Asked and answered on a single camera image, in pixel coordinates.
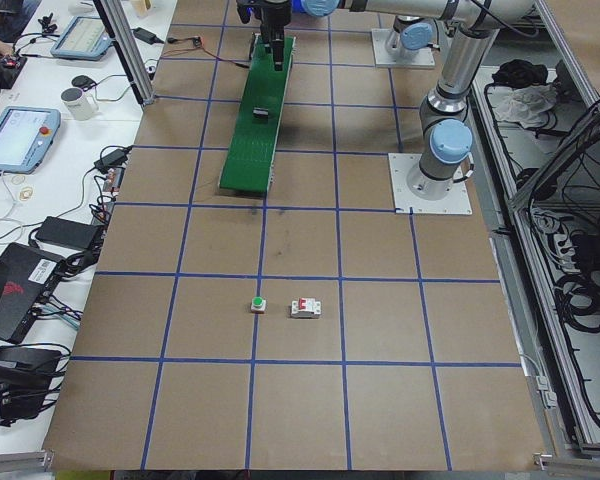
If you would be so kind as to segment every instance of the metal plate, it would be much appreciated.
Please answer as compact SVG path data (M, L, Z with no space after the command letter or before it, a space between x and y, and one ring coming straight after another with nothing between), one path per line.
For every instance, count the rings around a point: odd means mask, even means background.
M376 67L387 68L414 68L428 69L435 68L436 62L433 59L433 53L430 48L422 48L413 52L412 56L407 58L394 58L384 48L387 37L391 30L388 28L373 28L371 29L371 38L373 40L373 54L376 59Z
M464 183L453 186L449 194L441 200L431 201L420 198L407 186L407 174L411 167L420 161L420 154L390 153L391 186L393 204L396 213L435 214L435 215L471 215L471 203ZM462 177L462 170L454 178Z

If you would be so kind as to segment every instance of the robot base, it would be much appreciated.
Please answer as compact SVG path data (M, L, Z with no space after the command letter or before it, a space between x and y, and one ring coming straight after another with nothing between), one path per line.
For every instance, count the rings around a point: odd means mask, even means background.
M407 175L419 161L420 154L389 154L393 203L396 213L471 215L471 203L464 183L454 184L446 197L435 201L426 200L411 191L407 185ZM462 177L462 170L458 168L455 178L460 177Z
M415 52L409 52L405 57L396 58L389 54L385 48L387 38L393 30L388 28L371 29L371 38L373 40L373 54L376 59L376 67L397 67L414 69L433 69L436 62L433 59L433 53L430 48L422 48Z

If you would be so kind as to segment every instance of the cup handle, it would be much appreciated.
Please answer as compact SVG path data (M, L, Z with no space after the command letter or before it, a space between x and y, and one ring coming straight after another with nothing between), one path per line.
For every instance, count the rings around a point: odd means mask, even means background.
M100 110L100 105L98 105L98 101L95 98L93 98L93 95L91 95L90 93L85 93L84 96L87 97L87 102L91 104L91 106L96 112Z

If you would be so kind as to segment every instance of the green conveyor belt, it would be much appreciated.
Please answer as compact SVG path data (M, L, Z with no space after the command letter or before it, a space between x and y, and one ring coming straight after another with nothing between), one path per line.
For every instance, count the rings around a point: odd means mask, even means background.
M258 37L220 188L259 194L268 191L294 41L285 38L284 65L275 71L271 54L265 52ZM266 109L268 118L255 117L254 108Z

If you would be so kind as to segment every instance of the red logo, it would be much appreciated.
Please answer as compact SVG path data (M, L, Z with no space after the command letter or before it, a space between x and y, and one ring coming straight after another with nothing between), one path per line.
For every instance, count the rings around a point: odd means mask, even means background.
M14 282L7 282L4 286L4 290L2 291L2 295L11 295L12 293L19 293L22 295L24 293L24 289Z

